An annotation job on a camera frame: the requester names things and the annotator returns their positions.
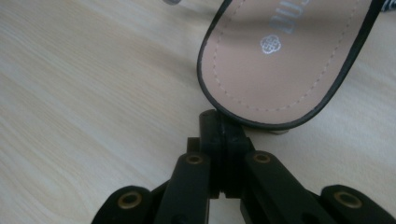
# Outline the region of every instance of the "logo on insole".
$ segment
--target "logo on insole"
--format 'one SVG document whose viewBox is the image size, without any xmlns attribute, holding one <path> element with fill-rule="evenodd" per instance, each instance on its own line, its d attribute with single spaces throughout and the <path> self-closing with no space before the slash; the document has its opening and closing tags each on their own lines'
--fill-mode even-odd
<svg viewBox="0 0 396 224">
<path fill-rule="evenodd" d="M 279 37 L 277 35 L 268 35 L 260 42 L 262 45 L 262 52 L 264 54 L 271 54 L 277 52 L 282 47 Z"/>
<path fill-rule="evenodd" d="M 276 8 L 276 15 L 272 16 L 269 26 L 281 33 L 291 35 L 294 33 L 296 21 L 304 14 L 304 8 L 311 0 L 283 0 Z M 260 42 L 262 52 L 271 54 L 277 52 L 282 47 L 279 35 L 268 35 Z"/>
</svg>

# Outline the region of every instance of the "stitching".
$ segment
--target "stitching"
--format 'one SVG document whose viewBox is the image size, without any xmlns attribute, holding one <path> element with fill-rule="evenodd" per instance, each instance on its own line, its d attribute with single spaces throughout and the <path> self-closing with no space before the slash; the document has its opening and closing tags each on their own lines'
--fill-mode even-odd
<svg viewBox="0 0 396 224">
<path fill-rule="evenodd" d="M 292 108 L 293 106 L 299 104 L 303 99 L 305 99 L 309 94 L 311 94 L 311 92 L 313 91 L 313 89 L 318 85 L 318 83 L 321 81 L 321 79 L 322 79 L 322 78 L 324 77 L 324 75 L 326 74 L 328 67 L 329 67 L 330 64 L 332 63 L 332 59 L 334 58 L 334 56 L 335 56 L 337 50 L 339 49 L 339 47 L 340 47 L 340 45 L 341 45 L 341 43 L 342 43 L 342 41 L 343 41 L 343 39 L 344 39 L 345 34 L 347 33 L 347 30 L 349 29 L 350 23 L 352 22 L 352 18 L 355 16 L 356 9 L 358 8 L 358 4 L 359 4 L 360 1 L 361 1 L 361 0 L 356 0 L 356 1 L 355 1 L 355 6 L 354 6 L 353 9 L 351 10 L 351 14 L 349 15 L 349 18 L 348 18 L 348 20 L 347 20 L 346 26 L 344 27 L 344 30 L 343 30 L 343 32 L 341 33 L 340 38 L 338 39 L 337 45 L 336 45 L 335 48 L 333 49 L 332 54 L 331 54 L 329 60 L 326 62 L 326 64 L 325 64 L 325 66 L 324 66 L 322 72 L 320 73 L 319 77 L 315 80 L 315 82 L 312 84 L 312 86 L 309 88 L 309 90 L 308 90 L 304 95 L 302 95 L 297 101 L 295 101 L 295 102 L 293 102 L 293 103 L 291 103 L 291 104 L 289 104 L 289 105 L 285 105 L 285 106 L 282 106 L 282 107 L 279 107 L 279 108 L 269 108 L 269 109 L 266 109 L 266 108 L 259 108 L 259 107 L 254 106 L 254 105 L 248 105 L 247 103 L 243 102 L 242 100 L 240 100 L 240 99 L 238 99 L 237 97 L 234 97 L 234 96 L 232 96 L 230 93 L 228 93 L 227 90 L 225 90 L 224 86 L 221 84 L 221 81 L 219 80 L 218 73 L 217 73 L 217 71 L 216 71 L 216 67 L 217 67 L 216 59 L 217 59 L 217 57 L 218 57 L 219 43 L 221 42 L 222 36 L 224 35 L 224 30 L 226 30 L 227 27 L 228 27 L 228 25 L 231 23 L 231 21 L 232 21 L 232 19 L 233 19 L 233 16 L 236 15 L 236 13 L 237 13 L 238 10 L 241 8 L 241 6 L 246 2 L 246 0 L 243 0 L 243 1 L 239 4 L 239 6 L 236 8 L 236 10 L 233 12 L 233 15 L 230 17 L 230 19 L 228 19 L 228 21 L 227 21 L 226 24 L 224 25 L 223 29 L 221 30 L 221 33 L 220 33 L 220 35 L 219 35 L 219 39 L 218 39 L 218 42 L 217 42 L 217 45 L 216 45 L 216 49 L 215 49 L 215 52 L 214 52 L 214 55 L 213 55 L 213 74 L 214 74 L 214 77 L 215 77 L 216 82 L 218 83 L 218 87 L 224 92 L 224 94 L 225 94 L 227 97 L 229 97 L 229 98 L 232 99 L 233 101 L 236 101 L 238 104 L 240 104 L 240 105 L 246 107 L 247 109 L 255 110 L 255 111 L 258 111 L 258 112 L 261 112 L 261 111 L 263 111 L 263 112 L 281 111 L 281 110 L 285 110 L 285 109 L 290 109 L 290 108 Z"/>
</svg>

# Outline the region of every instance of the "sandal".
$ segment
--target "sandal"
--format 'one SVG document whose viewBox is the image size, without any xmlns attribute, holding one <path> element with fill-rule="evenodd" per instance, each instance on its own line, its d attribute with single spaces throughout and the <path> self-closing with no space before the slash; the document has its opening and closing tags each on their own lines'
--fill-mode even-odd
<svg viewBox="0 0 396 224">
<path fill-rule="evenodd" d="M 394 4 L 225 0 L 199 53 L 201 88 L 217 110 L 244 125 L 299 126 L 334 96 L 378 13 Z"/>
</svg>

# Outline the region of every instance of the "insole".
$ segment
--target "insole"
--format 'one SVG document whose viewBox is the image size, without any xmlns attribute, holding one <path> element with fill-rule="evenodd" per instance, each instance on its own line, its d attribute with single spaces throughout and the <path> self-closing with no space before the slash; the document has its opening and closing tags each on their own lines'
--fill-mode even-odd
<svg viewBox="0 0 396 224">
<path fill-rule="evenodd" d="M 234 0 L 202 54 L 208 93 L 259 123 L 297 120 L 323 100 L 372 1 Z"/>
</svg>

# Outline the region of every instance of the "wooden table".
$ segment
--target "wooden table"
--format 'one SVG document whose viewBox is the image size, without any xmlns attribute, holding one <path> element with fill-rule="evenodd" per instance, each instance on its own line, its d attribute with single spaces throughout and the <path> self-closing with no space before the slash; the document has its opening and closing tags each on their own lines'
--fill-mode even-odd
<svg viewBox="0 0 396 224">
<path fill-rule="evenodd" d="M 90 223 L 115 190 L 154 189 L 198 116 L 198 50 L 220 0 L 0 2 L 1 223 Z M 396 216 L 396 13 L 380 15 L 325 109 L 287 134 L 246 129 L 315 193 L 358 189 Z M 237 200 L 210 223 L 244 223 Z"/>
</svg>

